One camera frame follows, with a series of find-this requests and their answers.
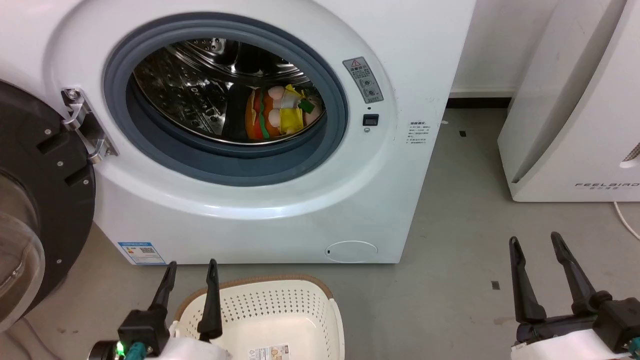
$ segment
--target floor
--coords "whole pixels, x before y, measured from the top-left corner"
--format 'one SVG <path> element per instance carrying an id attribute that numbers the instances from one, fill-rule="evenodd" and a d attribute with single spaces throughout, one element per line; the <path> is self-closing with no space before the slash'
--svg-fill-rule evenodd
<path id="1" fill-rule="evenodd" d="M 224 281 L 304 273 L 333 291 L 347 359 L 507 359 L 515 340 L 508 240 L 517 235 L 538 300 L 549 316 L 570 313 L 571 296 L 549 240 L 560 232 L 597 290 L 639 296 L 640 243 L 611 204 L 516 203 L 496 138 L 504 110 L 447 110 L 413 225 L 398 265 L 223 265 Z M 461 137 L 459 131 L 466 131 Z M 640 204 L 622 204 L 640 229 Z M 164 268 L 131 266 L 93 228 L 62 287 L 28 315 L 64 360 L 85 359 L 97 340 L 116 338 L 134 308 L 146 307 Z M 178 269 L 169 314 L 204 287 L 205 266 Z M 499 290 L 492 288 L 499 283 Z M 34 359 L 49 359 L 17 323 L 12 334 Z M 0 335 L 0 358 L 27 359 Z"/>

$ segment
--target washing machine door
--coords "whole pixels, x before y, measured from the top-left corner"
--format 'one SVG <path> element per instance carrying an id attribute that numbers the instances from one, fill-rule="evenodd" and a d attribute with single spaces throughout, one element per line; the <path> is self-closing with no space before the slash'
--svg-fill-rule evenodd
<path id="1" fill-rule="evenodd" d="M 79 135 L 44 102 L 0 82 L 0 332 L 66 276 L 94 202 L 93 166 Z"/>

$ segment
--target hamburger plush toy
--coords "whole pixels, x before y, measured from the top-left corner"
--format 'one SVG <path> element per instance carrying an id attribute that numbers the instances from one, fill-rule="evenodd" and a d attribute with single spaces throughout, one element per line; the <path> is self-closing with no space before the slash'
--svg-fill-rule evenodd
<path id="1" fill-rule="evenodd" d="M 258 88 L 246 102 L 246 134 L 253 140 L 294 134 L 316 121 L 321 110 L 320 99 L 291 85 Z"/>

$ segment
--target door hinge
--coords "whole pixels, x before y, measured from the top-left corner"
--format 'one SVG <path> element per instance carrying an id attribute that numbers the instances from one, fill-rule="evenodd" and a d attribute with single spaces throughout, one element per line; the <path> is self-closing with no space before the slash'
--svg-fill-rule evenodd
<path id="1" fill-rule="evenodd" d="M 87 103 L 83 91 L 80 88 L 65 88 L 61 94 L 69 112 L 69 118 L 63 119 L 62 124 L 67 130 L 75 131 L 80 136 L 89 152 L 88 160 L 97 164 L 106 156 L 118 156 L 111 140 Z"/>

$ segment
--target white plastic basket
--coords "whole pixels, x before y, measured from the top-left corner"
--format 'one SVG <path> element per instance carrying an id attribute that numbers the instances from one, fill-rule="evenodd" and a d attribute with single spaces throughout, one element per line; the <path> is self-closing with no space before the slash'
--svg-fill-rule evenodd
<path id="1" fill-rule="evenodd" d="M 180 305 L 175 315 L 178 322 L 172 326 L 176 337 L 199 337 L 206 293 L 206 288 L 198 290 Z M 213 343 L 234 359 L 344 360 L 338 305 L 327 286 L 314 277 L 226 282 L 220 284 L 220 306 L 223 335 Z"/>

